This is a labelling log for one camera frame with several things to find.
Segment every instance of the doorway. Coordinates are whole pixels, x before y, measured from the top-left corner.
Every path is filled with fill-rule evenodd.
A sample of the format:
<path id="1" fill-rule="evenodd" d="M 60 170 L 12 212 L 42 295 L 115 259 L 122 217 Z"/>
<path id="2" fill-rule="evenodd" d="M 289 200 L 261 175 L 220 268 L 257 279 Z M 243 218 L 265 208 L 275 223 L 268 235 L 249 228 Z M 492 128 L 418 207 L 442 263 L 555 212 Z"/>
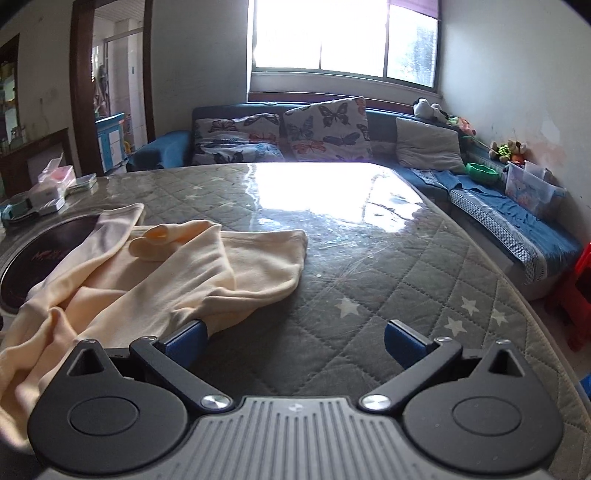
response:
<path id="1" fill-rule="evenodd" d="M 73 4 L 70 88 L 82 174 L 124 171 L 154 139 L 151 14 L 152 0 Z"/>

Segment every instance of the cushion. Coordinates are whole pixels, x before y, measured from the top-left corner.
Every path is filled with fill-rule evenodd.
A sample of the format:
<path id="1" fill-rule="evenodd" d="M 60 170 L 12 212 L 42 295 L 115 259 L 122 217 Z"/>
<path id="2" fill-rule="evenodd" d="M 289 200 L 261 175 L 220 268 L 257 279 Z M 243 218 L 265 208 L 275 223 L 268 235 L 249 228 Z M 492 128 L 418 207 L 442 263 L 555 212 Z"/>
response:
<path id="1" fill-rule="evenodd" d="M 403 167 L 465 173 L 457 133 L 405 118 L 396 119 L 396 154 Z"/>
<path id="2" fill-rule="evenodd" d="M 193 165 L 285 161 L 278 148 L 279 115 L 195 120 Z"/>
<path id="3" fill-rule="evenodd" d="M 186 167 L 191 164 L 193 136 L 189 130 L 169 132 L 130 155 L 127 171 Z"/>
<path id="4" fill-rule="evenodd" d="M 363 97 L 313 103 L 284 114 L 297 161 L 369 161 L 371 142 Z"/>

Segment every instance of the cream cloth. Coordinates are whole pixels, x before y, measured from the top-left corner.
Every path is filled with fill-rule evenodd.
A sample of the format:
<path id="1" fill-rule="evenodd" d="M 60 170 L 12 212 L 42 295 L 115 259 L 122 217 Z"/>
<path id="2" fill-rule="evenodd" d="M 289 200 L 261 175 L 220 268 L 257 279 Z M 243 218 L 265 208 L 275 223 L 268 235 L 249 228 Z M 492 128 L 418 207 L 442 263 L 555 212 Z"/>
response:
<path id="1" fill-rule="evenodd" d="M 135 226 L 142 204 L 103 212 L 95 230 L 40 284 L 7 331 L 0 352 L 0 434 L 27 450 L 27 420 L 79 340 L 127 347 L 193 319 L 209 335 L 297 287 L 302 230 L 223 232 L 208 220 Z"/>

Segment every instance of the butterfly pillow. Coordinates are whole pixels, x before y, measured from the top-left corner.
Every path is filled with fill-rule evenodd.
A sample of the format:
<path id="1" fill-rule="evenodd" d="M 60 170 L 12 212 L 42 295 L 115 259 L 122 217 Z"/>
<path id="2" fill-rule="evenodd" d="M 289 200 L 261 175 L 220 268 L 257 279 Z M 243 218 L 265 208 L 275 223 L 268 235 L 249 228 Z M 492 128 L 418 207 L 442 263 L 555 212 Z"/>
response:
<path id="1" fill-rule="evenodd" d="M 195 120 L 192 165 L 285 161 L 278 148 L 279 116 L 260 113 L 243 118 Z"/>
<path id="2" fill-rule="evenodd" d="M 284 114 L 287 139 L 298 161 L 369 161 L 365 98 L 313 103 Z"/>
<path id="3" fill-rule="evenodd" d="M 259 113 L 243 118 L 195 120 L 195 145 L 205 140 L 244 140 L 247 143 L 279 142 L 279 115 Z"/>

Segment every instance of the metal screw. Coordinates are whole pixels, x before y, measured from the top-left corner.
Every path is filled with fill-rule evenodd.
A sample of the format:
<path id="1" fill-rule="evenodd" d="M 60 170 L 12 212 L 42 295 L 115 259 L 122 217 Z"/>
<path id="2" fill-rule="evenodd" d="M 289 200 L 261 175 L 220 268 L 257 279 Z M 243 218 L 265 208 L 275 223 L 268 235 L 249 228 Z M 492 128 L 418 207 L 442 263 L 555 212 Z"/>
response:
<path id="1" fill-rule="evenodd" d="M 225 395 L 205 395 L 201 399 L 201 405 L 208 410 L 222 410 L 232 403 L 232 400 Z"/>
<path id="2" fill-rule="evenodd" d="M 371 411 L 384 411 L 390 408 L 392 400 L 386 395 L 366 395 L 361 399 L 361 405 Z"/>

